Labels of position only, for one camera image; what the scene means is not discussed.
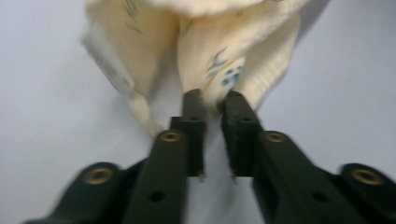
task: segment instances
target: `crumpled fabric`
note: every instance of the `crumpled fabric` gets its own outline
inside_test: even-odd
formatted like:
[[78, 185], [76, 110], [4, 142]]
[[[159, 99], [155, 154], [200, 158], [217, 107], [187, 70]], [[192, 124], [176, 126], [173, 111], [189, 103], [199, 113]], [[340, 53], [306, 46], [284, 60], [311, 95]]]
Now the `crumpled fabric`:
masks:
[[90, 0], [83, 44], [155, 136], [163, 127], [146, 96], [166, 52], [176, 51], [183, 91], [200, 89], [208, 113], [230, 90], [256, 108], [289, 67], [308, 1]]

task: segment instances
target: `cloth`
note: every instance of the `cloth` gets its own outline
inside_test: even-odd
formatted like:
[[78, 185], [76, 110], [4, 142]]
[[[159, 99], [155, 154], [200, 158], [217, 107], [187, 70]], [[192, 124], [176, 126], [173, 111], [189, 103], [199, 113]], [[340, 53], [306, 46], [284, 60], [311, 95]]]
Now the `cloth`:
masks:
[[308, 1], [91, 0], [83, 43], [155, 136], [163, 128], [146, 96], [166, 52], [176, 51], [183, 90], [200, 89], [207, 112], [218, 114], [230, 90], [256, 108], [290, 64]]

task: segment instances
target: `brass screw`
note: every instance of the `brass screw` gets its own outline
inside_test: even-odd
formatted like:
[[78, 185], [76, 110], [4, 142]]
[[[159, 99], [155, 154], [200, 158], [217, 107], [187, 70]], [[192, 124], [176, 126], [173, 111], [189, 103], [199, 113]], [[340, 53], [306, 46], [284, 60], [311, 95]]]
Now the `brass screw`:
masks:
[[383, 185], [384, 179], [371, 170], [355, 169], [350, 172], [353, 178], [359, 180], [361, 183], [368, 185]]
[[281, 133], [268, 133], [265, 135], [265, 138], [271, 142], [280, 143], [286, 140], [285, 135]]
[[85, 183], [91, 185], [104, 184], [113, 177], [114, 173], [108, 168], [96, 168], [89, 171], [84, 178]]
[[178, 133], [164, 133], [161, 139], [165, 142], [176, 142], [180, 139], [180, 134]]

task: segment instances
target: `white background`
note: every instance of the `white background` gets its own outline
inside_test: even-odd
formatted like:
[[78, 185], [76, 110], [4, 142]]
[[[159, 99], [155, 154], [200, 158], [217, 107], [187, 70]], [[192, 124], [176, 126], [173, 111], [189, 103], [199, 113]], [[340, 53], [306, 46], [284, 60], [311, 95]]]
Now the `white background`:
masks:
[[[303, 23], [289, 72], [258, 110], [263, 125], [332, 173], [360, 162], [395, 180], [396, 1], [314, 0]], [[149, 153], [151, 139], [80, 45], [85, 28], [81, 0], [0, 1], [2, 224], [48, 215], [89, 164], [127, 167]], [[152, 110], [167, 126], [179, 115], [177, 76], [157, 89]], [[186, 223], [262, 223], [250, 180], [232, 183], [213, 120], [205, 160], [206, 182], [189, 180]]]

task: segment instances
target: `screw hole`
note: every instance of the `screw hole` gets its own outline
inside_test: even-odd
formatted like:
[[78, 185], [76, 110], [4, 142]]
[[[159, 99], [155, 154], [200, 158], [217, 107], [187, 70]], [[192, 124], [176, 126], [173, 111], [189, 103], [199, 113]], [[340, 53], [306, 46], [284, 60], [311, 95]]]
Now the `screw hole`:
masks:
[[268, 133], [265, 137], [271, 142], [279, 143], [285, 141], [285, 135], [281, 133]]
[[355, 169], [351, 171], [352, 177], [367, 185], [383, 185], [384, 179], [374, 171]]
[[176, 142], [180, 139], [180, 134], [178, 133], [164, 133], [162, 140], [165, 142]]
[[326, 196], [326, 194], [322, 192], [314, 192], [312, 197], [314, 197], [314, 199], [320, 203], [327, 203], [329, 201], [329, 198]]
[[113, 171], [108, 168], [96, 168], [89, 171], [84, 178], [85, 183], [91, 185], [104, 184], [113, 177]]
[[161, 201], [163, 201], [165, 199], [165, 193], [163, 193], [160, 190], [156, 190], [153, 191], [150, 195], [149, 195], [149, 200], [153, 203], [159, 203]]

